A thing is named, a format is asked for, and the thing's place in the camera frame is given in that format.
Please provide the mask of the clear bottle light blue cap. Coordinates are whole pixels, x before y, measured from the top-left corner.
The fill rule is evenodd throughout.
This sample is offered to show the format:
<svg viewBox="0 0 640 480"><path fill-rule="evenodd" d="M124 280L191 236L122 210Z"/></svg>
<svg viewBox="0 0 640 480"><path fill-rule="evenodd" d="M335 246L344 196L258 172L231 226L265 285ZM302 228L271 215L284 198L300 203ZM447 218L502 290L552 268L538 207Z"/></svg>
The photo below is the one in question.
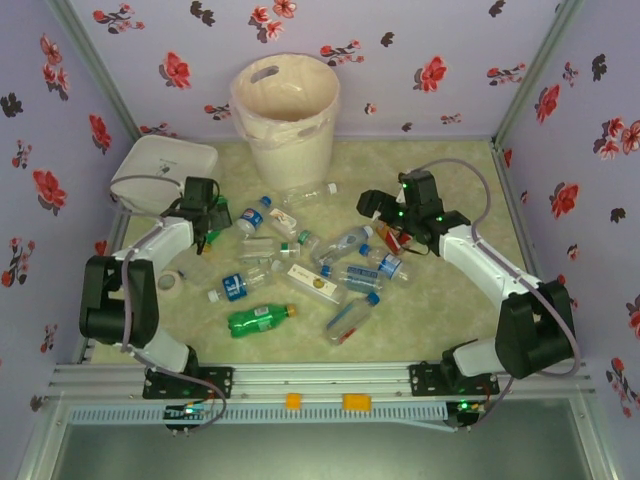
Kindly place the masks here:
<svg viewBox="0 0 640 480"><path fill-rule="evenodd" d="M312 261L319 266L333 265L368 242L374 231L370 225L352 227L337 237L326 240L311 251Z"/></svg>

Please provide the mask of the aluminium frame bar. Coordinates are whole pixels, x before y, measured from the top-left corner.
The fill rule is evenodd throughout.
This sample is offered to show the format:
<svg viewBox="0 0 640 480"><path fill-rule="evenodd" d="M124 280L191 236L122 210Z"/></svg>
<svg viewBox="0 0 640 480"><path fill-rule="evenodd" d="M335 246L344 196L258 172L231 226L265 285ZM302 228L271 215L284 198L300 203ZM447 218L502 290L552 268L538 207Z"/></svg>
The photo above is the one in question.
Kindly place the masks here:
<svg viewBox="0 0 640 480"><path fill-rule="evenodd" d="M569 403L591 479L623 480L606 418L595 396L577 392Z"/></svg>
<svg viewBox="0 0 640 480"><path fill-rule="evenodd" d="M69 406L62 399L46 402L40 409L16 480L52 480L66 434Z"/></svg>

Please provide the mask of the grey metal panel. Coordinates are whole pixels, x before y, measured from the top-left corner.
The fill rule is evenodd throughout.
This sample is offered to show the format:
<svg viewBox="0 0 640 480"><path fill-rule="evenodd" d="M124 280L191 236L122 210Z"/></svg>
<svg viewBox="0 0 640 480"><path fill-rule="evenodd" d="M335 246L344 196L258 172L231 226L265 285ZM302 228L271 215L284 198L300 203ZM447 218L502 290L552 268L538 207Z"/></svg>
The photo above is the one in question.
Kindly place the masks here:
<svg viewBox="0 0 640 480"><path fill-rule="evenodd" d="M73 426L53 480L593 480L570 433L503 437L400 424Z"/></svg>

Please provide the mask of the white tape roll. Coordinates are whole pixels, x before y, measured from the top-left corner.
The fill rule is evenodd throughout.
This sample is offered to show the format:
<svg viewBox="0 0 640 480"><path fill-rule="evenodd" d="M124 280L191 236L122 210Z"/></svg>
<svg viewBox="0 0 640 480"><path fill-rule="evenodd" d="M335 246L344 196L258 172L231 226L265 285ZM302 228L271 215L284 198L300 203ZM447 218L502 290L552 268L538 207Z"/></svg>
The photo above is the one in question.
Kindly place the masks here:
<svg viewBox="0 0 640 480"><path fill-rule="evenodd" d="M183 289L183 279L176 271L164 270L156 280L156 292L160 297L177 298Z"/></svg>

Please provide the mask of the clear bottle white cap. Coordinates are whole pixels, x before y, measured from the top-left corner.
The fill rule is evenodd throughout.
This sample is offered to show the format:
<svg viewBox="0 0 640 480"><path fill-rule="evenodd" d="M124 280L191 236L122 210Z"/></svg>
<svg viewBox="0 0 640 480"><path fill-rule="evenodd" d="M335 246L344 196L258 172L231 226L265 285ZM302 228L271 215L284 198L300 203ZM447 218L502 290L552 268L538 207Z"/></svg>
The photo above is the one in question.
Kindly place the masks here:
<svg viewBox="0 0 640 480"><path fill-rule="evenodd" d="M334 182L316 182L302 185L285 191L282 202L286 207L296 208L318 204L338 193Z"/></svg>

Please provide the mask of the white lidded plastic container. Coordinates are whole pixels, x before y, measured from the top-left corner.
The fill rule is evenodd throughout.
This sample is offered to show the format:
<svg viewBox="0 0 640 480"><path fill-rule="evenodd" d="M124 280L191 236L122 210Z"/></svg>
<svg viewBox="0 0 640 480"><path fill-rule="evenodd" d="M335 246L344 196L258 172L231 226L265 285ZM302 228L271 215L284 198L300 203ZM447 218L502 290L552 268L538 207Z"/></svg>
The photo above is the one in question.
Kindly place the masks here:
<svg viewBox="0 0 640 480"><path fill-rule="evenodd" d="M222 181L224 170L215 148L149 135L124 158L110 191L132 211L160 214L184 192L188 177Z"/></svg>

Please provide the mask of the bottle with red swirl label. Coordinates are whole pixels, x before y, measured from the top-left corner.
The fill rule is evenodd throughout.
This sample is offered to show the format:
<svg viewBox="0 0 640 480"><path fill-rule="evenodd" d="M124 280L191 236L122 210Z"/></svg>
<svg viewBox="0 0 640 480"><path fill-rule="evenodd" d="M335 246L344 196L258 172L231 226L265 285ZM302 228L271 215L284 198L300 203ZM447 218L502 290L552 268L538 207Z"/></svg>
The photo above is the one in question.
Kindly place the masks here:
<svg viewBox="0 0 640 480"><path fill-rule="evenodd" d="M269 212L269 225L285 238L295 240L298 235L298 220L279 207L272 207Z"/></svg>

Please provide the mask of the long blue label bottle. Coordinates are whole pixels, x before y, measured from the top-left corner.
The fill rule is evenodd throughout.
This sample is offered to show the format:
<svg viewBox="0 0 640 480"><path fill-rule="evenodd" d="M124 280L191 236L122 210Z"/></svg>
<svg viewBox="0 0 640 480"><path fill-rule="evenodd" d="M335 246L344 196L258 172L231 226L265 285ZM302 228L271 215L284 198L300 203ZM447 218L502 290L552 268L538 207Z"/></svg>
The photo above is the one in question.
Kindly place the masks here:
<svg viewBox="0 0 640 480"><path fill-rule="evenodd" d="M320 274L350 291L363 294L379 293L389 283L381 272L363 265L324 265L320 268Z"/></svg>

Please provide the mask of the aluminium corner post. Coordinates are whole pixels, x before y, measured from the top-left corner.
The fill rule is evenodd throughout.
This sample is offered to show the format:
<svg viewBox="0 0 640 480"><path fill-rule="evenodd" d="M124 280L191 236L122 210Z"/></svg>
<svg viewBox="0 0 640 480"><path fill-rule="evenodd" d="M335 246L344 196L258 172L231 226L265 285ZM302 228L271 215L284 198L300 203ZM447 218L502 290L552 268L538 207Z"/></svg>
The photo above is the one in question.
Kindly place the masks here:
<svg viewBox="0 0 640 480"><path fill-rule="evenodd" d="M139 139L141 134L134 118L71 1L44 0L44 2L56 17L129 137L133 141Z"/></svg>
<svg viewBox="0 0 640 480"><path fill-rule="evenodd" d="M527 73L492 137L495 148L503 147L518 119L526 109L526 102L533 94L537 82L544 74L556 50L561 45L571 24L578 16L586 0L561 0L554 14L553 22L539 46Z"/></svg>

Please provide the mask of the blue label bottle white cap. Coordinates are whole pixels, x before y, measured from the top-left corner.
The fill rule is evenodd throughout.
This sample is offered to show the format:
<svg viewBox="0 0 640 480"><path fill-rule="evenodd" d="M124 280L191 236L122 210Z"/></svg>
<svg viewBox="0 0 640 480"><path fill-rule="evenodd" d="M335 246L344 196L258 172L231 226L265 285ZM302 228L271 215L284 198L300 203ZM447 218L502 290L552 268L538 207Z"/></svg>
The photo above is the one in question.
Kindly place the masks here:
<svg viewBox="0 0 640 480"><path fill-rule="evenodd" d="M224 277L219 285L207 292L207 298L211 303L236 302L272 283L271 269L266 265L257 265Z"/></svg>

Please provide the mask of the short blue label bottle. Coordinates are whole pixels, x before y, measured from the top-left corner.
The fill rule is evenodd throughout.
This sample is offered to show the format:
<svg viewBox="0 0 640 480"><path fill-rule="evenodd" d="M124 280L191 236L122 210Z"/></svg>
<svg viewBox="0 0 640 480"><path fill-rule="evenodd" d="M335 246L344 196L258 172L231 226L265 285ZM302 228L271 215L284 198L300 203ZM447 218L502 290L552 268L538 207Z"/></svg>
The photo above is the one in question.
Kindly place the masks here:
<svg viewBox="0 0 640 480"><path fill-rule="evenodd" d="M379 247L369 244L360 246L358 253L366 260L374 270L382 273L389 280L408 285L411 280L411 269L397 255Z"/></svg>

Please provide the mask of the green bottle orange cap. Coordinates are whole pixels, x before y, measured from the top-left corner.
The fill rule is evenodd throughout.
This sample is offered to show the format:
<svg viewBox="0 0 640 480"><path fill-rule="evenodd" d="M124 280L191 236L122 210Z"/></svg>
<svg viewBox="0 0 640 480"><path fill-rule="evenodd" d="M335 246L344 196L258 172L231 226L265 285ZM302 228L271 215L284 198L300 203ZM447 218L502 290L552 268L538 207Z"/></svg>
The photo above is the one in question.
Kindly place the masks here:
<svg viewBox="0 0 640 480"><path fill-rule="evenodd" d="M273 330L296 315L297 307L293 304L267 304L234 312L228 317L227 323L231 337L238 339Z"/></svg>

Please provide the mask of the cream plastic bin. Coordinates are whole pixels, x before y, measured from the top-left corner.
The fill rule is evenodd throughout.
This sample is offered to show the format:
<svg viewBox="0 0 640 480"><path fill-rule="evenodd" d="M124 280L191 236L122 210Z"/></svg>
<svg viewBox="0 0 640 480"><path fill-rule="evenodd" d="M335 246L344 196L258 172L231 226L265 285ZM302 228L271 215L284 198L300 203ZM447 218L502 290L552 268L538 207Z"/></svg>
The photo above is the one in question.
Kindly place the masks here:
<svg viewBox="0 0 640 480"><path fill-rule="evenodd" d="M279 149L263 150L247 141L261 180L276 191L324 181L331 163L334 129L331 135Z"/></svg>

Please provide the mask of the pepsi label bottle blue cap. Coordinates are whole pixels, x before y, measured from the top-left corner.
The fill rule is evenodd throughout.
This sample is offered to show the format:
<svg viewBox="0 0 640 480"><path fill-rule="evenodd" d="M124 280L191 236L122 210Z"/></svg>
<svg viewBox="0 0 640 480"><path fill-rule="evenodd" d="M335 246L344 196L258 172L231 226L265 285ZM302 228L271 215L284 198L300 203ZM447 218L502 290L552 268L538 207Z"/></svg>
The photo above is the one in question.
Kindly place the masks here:
<svg viewBox="0 0 640 480"><path fill-rule="evenodd" d="M235 226L244 235L255 234L264 223L271 206L272 200L269 196L260 197L244 209Z"/></svg>

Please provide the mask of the clear bottle blue strip label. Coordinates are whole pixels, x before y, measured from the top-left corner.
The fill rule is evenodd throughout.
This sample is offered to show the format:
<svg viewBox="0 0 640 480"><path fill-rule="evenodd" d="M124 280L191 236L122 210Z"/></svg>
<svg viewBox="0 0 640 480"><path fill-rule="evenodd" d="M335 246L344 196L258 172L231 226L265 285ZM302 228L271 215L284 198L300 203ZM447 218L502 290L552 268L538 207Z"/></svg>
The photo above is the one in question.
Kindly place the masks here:
<svg viewBox="0 0 640 480"><path fill-rule="evenodd" d="M352 300L326 324L327 340L333 345L343 344L368 321L379 302L380 297L375 292Z"/></svg>

